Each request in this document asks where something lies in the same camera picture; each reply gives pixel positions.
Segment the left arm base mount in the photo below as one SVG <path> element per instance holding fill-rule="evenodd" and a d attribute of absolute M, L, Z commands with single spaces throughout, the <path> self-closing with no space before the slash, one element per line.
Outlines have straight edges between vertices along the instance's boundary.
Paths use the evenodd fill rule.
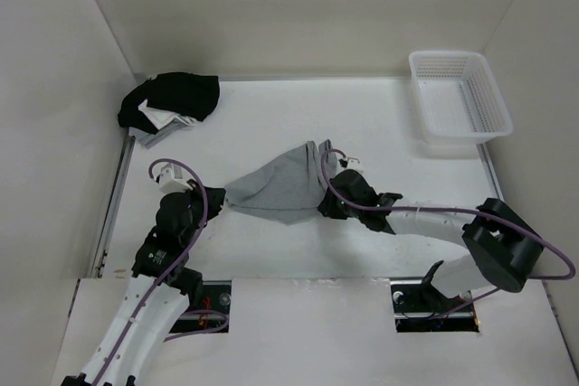
<path fill-rule="evenodd" d="M 232 305 L 231 281 L 205 281 L 201 296 L 175 322 L 170 334 L 208 331 L 224 324 Z"/>

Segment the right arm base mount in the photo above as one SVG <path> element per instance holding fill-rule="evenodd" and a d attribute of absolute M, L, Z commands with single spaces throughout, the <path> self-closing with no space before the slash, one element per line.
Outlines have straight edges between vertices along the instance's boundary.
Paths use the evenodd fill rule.
<path fill-rule="evenodd" d="M 477 333 L 479 324 L 472 305 L 457 311 L 465 300 L 447 298 L 418 279 L 390 282 L 394 326 L 398 333 Z"/>

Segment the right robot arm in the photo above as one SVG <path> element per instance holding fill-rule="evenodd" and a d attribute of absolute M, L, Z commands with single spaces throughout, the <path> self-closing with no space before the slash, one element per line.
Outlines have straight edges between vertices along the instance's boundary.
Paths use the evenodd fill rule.
<path fill-rule="evenodd" d="M 399 193 L 377 193 L 357 171 L 327 176 L 318 207 L 325 217 L 354 218 L 367 229 L 391 235 L 417 235 L 466 249 L 455 260 L 435 262 L 420 285 L 403 294 L 405 306 L 424 304 L 434 315 L 453 311 L 462 293 L 487 288 L 520 292 L 544 251 L 540 237 L 504 202 L 488 198 L 475 209 L 410 203 Z"/>

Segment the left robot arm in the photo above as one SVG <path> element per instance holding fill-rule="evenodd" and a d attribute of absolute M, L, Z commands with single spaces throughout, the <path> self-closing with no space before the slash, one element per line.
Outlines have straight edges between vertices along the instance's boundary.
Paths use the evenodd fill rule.
<path fill-rule="evenodd" d="M 225 190 L 165 195 L 137 251 L 127 289 L 100 345 L 64 385 L 140 385 L 180 315 L 203 302 L 203 275 L 186 266 L 191 243 L 223 208 Z"/>

